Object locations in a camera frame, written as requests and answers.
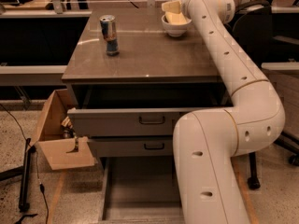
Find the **desk drawer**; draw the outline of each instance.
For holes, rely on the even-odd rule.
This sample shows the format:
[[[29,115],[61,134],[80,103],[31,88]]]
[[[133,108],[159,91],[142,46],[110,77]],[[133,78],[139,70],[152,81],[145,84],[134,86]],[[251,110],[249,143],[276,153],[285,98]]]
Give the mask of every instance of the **desk drawer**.
[[[95,158],[173,155],[172,136],[89,139]]]
[[[68,116],[80,136],[172,135],[181,115],[194,109],[77,109]]]

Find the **white bowl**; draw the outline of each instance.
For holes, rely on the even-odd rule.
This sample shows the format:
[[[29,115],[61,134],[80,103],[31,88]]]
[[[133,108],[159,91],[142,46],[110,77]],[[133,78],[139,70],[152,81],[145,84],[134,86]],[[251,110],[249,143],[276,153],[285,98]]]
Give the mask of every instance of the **white bowl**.
[[[162,25],[166,32],[173,37],[179,37],[187,32],[188,25],[192,20],[186,18],[187,23],[184,24],[170,24],[167,22],[166,16],[162,16]]]

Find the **floor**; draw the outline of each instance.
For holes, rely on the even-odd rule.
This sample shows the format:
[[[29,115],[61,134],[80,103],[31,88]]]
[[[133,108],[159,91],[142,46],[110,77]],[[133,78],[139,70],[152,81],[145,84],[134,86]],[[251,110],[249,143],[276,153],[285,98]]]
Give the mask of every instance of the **floor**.
[[[90,7],[101,6],[96,3],[90,3]],[[288,122],[290,130],[299,134],[296,123],[296,108],[299,104],[290,103],[287,95],[297,98],[295,92],[287,93],[283,87],[279,87],[279,80],[290,82],[292,88],[298,87],[297,78],[283,76],[273,76],[273,82],[280,89],[280,94],[284,97],[284,103],[288,113]],[[1,100],[0,102],[17,122],[0,107],[0,172],[11,168],[22,166],[23,154],[25,149],[25,138],[30,138],[36,129],[37,120],[41,114],[44,100],[33,100],[27,110],[23,109],[23,103],[20,100]],[[249,158],[241,156],[232,158],[235,174],[238,179],[246,207],[248,209],[251,223],[261,224],[292,224],[297,223],[299,219],[299,167],[288,163],[291,152],[271,145],[257,152],[258,177],[261,187],[257,190],[250,190],[247,187],[247,178],[249,177]],[[36,145],[36,153],[32,155],[30,184],[28,188],[27,202],[30,209],[26,214],[37,214],[35,217],[26,217],[22,223],[40,224],[46,223],[47,208],[42,193],[40,192],[40,182],[45,187],[45,199],[49,208],[48,223],[98,223],[102,215],[103,204],[101,198],[103,187],[104,171],[100,165],[93,167],[69,169],[62,171],[53,171],[45,159],[39,145]],[[21,177],[13,177],[9,180],[0,182],[0,222],[16,223],[24,213],[20,213],[18,202],[20,195]],[[146,218],[136,220],[134,223],[177,223],[176,221],[167,221],[161,218],[156,209],[155,218]],[[181,223],[181,210],[179,206],[173,206],[172,214]],[[109,220],[104,223],[127,223],[127,219],[119,221],[122,212],[107,214]]]

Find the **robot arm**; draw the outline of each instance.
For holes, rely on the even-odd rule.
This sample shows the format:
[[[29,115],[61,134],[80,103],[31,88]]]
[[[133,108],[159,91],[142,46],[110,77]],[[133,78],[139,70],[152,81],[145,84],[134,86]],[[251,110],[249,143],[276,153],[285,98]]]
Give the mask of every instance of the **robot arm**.
[[[249,223],[230,159],[278,138],[285,121],[282,103],[223,26],[235,14],[234,0],[176,0],[163,10],[192,19],[234,105],[194,111],[176,125],[174,156],[186,223]]]

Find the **aluminum can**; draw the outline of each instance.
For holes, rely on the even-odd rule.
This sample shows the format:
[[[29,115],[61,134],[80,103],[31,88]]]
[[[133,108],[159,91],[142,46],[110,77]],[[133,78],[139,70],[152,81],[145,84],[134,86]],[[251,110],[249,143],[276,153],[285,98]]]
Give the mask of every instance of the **aluminum can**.
[[[119,54],[115,17],[113,15],[104,15],[100,18],[100,24],[103,38],[107,42],[106,54],[108,56],[115,56]]]

